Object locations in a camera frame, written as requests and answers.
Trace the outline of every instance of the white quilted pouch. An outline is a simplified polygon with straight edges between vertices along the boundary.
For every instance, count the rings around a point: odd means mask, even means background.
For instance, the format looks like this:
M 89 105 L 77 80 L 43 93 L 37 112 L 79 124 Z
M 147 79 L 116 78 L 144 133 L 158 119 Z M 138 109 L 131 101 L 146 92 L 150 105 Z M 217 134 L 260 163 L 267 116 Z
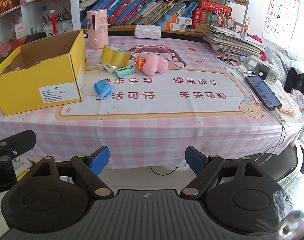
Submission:
M 161 38 L 161 27 L 155 25 L 136 25 L 134 36 L 137 38 L 158 40 Z

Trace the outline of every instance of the pink plush toy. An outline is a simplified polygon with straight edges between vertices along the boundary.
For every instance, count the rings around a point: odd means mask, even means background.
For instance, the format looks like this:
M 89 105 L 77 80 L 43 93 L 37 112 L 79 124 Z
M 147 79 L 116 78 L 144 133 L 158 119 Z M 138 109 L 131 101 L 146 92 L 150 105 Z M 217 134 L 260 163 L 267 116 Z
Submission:
M 145 63 L 140 67 L 147 76 L 153 76 L 155 72 L 163 73 L 167 71 L 167 61 L 165 58 L 148 54 L 145 57 Z

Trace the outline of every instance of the phone screen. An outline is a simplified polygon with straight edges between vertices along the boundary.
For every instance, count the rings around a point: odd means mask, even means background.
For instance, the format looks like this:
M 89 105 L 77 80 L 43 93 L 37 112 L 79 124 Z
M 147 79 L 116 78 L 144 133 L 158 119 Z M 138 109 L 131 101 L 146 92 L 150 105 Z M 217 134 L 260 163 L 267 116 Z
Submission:
M 254 92 L 256 92 L 261 98 L 260 100 L 263 100 L 262 103 L 265 104 L 266 108 L 273 110 L 282 106 L 278 98 L 274 95 L 268 85 L 265 84 L 262 78 L 259 76 L 251 76 L 246 77 L 246 80 L 250 85 L 252 85 Z

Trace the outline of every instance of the yellow cardboard box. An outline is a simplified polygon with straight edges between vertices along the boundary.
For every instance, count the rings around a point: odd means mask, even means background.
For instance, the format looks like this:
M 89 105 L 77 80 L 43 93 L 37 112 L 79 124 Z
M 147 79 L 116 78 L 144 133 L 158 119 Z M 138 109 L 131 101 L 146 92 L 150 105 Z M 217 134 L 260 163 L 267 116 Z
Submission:
M 24 44 L 0 64 L 0 108 L 9 115 L 81 101 L 84 74 L 82 30 Z

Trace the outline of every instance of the table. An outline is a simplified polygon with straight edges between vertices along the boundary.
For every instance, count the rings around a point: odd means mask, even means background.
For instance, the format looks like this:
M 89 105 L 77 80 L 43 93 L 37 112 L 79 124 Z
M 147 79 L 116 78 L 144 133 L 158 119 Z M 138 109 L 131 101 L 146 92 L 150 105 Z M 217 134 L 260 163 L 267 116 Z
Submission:
M 225 159 L 277 145 L 281 125 L 259 103 L 244 99 L 250 97 L 248 87 L 217 62 L 208 44 L 135 37 L 109 37 L 109 43 L 130 50 L 130 60 L 139 53 L 159 54 L 169 70 L 118 79 L 97 70 L 101 50 L 87 49 L 82 102 L 10 116 L 0 110 L 0 139 L 33 130 L 37 144 L 25 154 L 32 161 L 47 155 L 66 161 L 106 145 L 113 169 L 179 164 L 190 145 Z M 107 99 L 97 97 L 93 89 L 101 79 L 113 85 Z M 284 126 L 284 143 L 275 154 L 294 143 L 303 124 Z

